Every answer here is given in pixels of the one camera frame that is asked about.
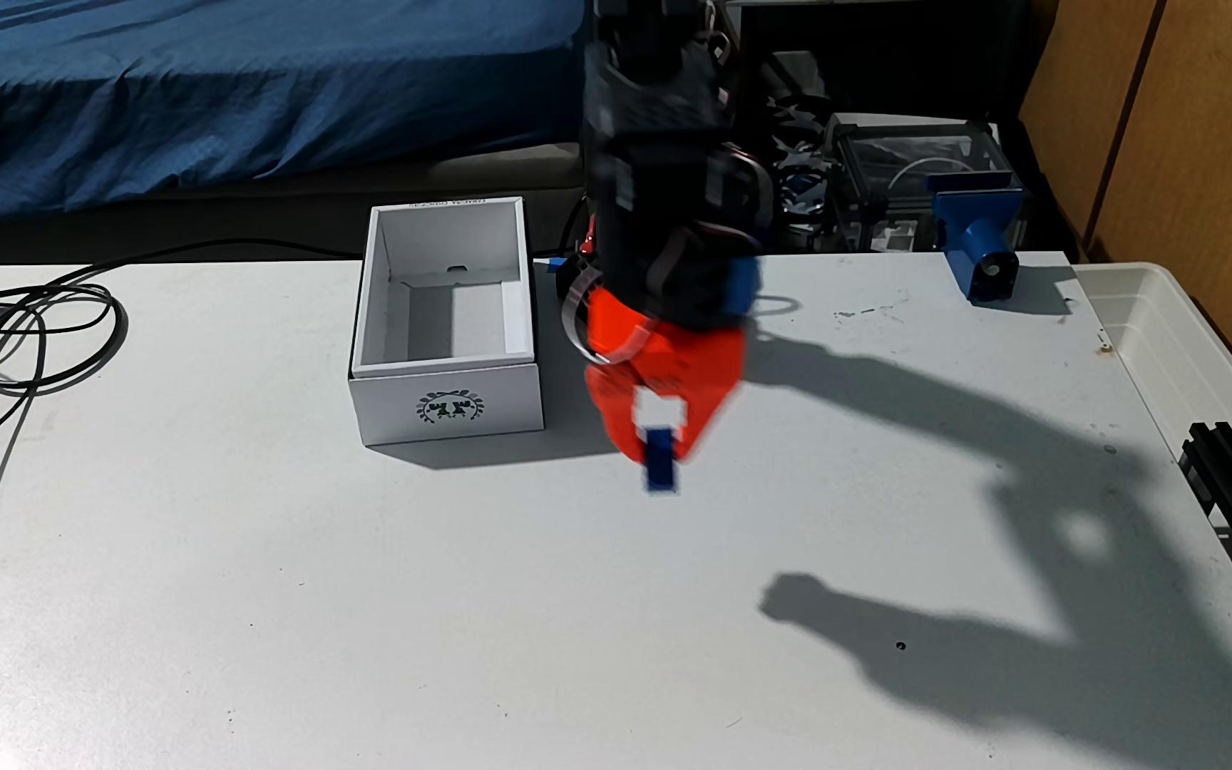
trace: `white plastic container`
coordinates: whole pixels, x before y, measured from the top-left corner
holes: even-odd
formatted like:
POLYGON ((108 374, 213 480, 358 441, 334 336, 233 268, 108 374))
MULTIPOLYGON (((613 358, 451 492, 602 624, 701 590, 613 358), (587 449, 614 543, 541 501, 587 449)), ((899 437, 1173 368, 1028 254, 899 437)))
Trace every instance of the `white plastic container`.
POLYGON ((1232 426, 1232 354, 1170 272, 1145 261, 1073 270, 1175 458, 1190 424, 1232 426))

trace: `table surface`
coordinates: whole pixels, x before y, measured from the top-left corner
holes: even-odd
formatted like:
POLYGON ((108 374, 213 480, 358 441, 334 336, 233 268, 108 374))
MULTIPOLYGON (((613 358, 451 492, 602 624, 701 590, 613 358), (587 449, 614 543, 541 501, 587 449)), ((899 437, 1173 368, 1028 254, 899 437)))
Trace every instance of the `table surface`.
POLYGON ((547 275, 547 430, 366 450, 357 264, 110 272, 121 352, 0 434, 0 768, 1232 768, 1231 564, 1021 260, 765 259, 675 496, 547 275))

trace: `bed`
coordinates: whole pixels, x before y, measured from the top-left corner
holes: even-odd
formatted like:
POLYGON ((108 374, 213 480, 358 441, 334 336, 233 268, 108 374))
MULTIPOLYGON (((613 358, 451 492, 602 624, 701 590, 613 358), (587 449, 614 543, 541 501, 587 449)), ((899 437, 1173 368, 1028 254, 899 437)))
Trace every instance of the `bed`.
MULTIPOLYGON (((0 222, 172 205, 190 191, 208 191, 198 201, 211 205, 294 187, 377 192, 362 174, 345 182, 347 166, 376 165, 393 177, 377 186, 410 195, 394 181, 402 164, 382 163, 394 159, 408 177, 477 153, 511 150, 515 166, 515 148, 577 137, 585 10, 585 0, 0 0, 0 222), (323 170, 339 176, 319 181, 323 170), (265 180, 299 181, 251 191, 265 180)), ((577 150, 558 147, 572 161, 567 185, 577 150)), ((541 155, 554 166, 554 152, 541 155)), ((524 181, 515 168, 492 175, 524 181)))

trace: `blue bracket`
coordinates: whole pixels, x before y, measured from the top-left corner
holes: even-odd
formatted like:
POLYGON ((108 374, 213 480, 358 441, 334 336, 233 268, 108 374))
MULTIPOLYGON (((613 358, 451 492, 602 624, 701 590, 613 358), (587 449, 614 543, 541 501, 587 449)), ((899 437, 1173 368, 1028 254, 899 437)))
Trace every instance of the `blue bracket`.
POLYGON ((1007 228, 1025 193, 1009 185, 1010 171, 931 174, 925 180, 935 193, 935 245, 973 302, 1004 301, 1016 288, 1020 261, 1007 243, 1007 228))
POLYGON ((674 463, 673 428, 650 428, 644 430, 644 490, 678 490, 678 466, 674 463))

